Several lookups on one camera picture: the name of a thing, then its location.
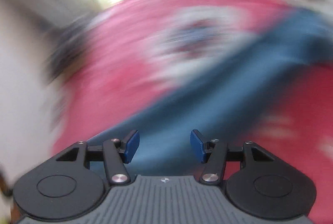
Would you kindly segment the blue denim jeans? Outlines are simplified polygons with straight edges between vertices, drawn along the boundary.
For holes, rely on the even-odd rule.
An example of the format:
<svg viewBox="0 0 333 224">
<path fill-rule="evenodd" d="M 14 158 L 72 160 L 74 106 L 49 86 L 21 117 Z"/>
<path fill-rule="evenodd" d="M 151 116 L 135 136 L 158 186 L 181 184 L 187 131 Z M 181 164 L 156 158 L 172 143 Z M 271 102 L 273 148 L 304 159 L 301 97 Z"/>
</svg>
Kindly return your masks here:
<svg viewBox="0 0 333 224">
<path fill-rule="evenodd" d="M 192 130 L 232 142 L 308 66 L 330 59 L 332 25 L 312 11 L 293 10 L 242 51 L 88 144 L 137 130 L 140 145 L 128 166 L 131 175 L 192 175 L 200 165 L 190 146 Z"/>
</svg>

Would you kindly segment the pink floral blanket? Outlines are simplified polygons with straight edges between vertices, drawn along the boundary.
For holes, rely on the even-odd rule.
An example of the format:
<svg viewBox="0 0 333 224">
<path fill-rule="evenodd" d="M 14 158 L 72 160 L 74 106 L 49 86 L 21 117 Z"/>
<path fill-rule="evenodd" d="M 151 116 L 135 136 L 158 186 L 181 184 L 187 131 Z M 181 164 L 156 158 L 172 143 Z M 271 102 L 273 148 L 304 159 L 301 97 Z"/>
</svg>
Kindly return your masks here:
<svg viewBox="0 0 333 224">
<path fill-rule="evenodd" d="M 88 34 L 66 84 L 66 125 L 52 151 L 90 140 L 254 43 L 296 9 L 287 0 L 125 0 Z M 308 66 L 232 145 L 251 139 L 314 180 L 310 217 L 332 223 L 332 59 Z"/>
</svg>

